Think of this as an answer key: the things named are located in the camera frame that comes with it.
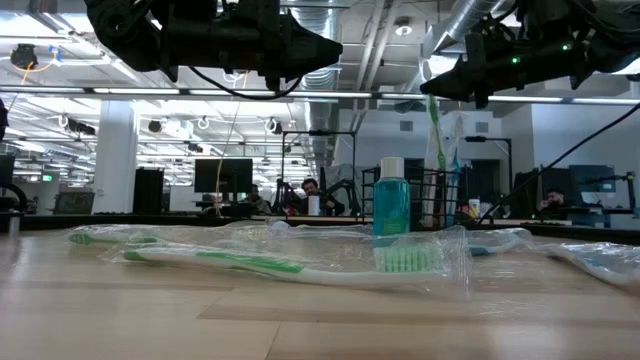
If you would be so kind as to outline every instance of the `white bottle cap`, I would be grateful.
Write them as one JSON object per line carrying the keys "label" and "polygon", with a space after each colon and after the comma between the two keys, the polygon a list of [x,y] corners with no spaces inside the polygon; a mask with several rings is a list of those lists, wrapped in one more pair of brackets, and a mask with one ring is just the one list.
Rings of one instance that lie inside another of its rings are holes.
{"label": "white bottle cap", "polygon": [[397,157],[382,158],[380,160],[380,176],[404,178],[404,159]]}

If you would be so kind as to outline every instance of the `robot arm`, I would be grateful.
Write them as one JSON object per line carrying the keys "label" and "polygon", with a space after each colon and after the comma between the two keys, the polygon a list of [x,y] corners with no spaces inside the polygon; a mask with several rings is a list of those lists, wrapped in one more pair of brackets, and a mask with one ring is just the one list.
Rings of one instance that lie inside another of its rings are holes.
{"label": "robot arm", "polygon": [[569,76],[577,89],[594,71],[624,69],[640,55],[640,13],[597,9],[591,0],[516,0],[514,34],[490,16],[466,36],[467,59],[426,83],[425,94],[488,104],[494,92]]}
{"label": "robot arm", "polygon": [[[96,36],[136,71],[161,70],[172,81],[178,66],[255,70],[267,88],[336,63],[342,45],[280,14],[279,0],[85,0]],[[152,15],[162,25],[150,21]]]}

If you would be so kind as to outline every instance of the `wooden table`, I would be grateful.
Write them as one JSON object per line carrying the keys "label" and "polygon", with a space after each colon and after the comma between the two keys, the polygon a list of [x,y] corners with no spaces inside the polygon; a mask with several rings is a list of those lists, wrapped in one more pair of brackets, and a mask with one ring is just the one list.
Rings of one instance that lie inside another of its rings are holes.
{"label": "wooden table", "polygon": [[640,359],[640,302],[541,256],[477,259],[471,301],[106,263],[0,238],[0,359]]}

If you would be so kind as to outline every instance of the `exposed duct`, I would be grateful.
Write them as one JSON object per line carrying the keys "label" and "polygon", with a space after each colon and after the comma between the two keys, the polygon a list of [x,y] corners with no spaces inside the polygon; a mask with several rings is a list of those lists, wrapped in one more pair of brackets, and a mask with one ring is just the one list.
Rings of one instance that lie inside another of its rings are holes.
{"label": "exposed duct", "polygon": [[[488,13],[495,15],[506,0],[457,0],[451,8],[451,16],[432,25],[427,31],[421,44],[420,58],[418,59],[418,71],[414,77],[404,86],[403,92],[418,92],[418,87],[429,80],[431,70],[427,60],[443,44],[462,41],[471,27]],[[396,104],[397,112],[404,113],[410,109],[424,109],[424,105],[416,101],[403,101]]]}
{"label": "exposed duct", "polygon": [[[337,40],[338,33],[338,12],[330,8],[301,7],[292,8],[291,13],[298,20],[300,25],[325,38]],[[325,68],[305,75],[300,87],[304,90],[334,90],[337,84],[338,73]],[[329,102],[314,102],[310,100],[305,105],[305,124],[307,130],[329,130],[335,131],[336,124],[331,121],[333,104]],[[306,153],[312,153],[316,160],[316,167],[328,166],[329,149],[327,149],[328,139],[310,138],[311,148]]]}

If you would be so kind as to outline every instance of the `small bottle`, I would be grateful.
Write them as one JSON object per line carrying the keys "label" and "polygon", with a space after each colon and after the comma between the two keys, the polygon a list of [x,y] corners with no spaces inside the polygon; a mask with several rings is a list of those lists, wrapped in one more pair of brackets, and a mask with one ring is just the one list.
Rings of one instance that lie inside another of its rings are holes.
{"label": "small bottle", "polygon": [[[380,162],[380,180],[373,188],[373,235],[409,232],[409,184],[404,179],[404,159],[386,157]],[[393,238],[376,241],[374,247],[391,245]]]}

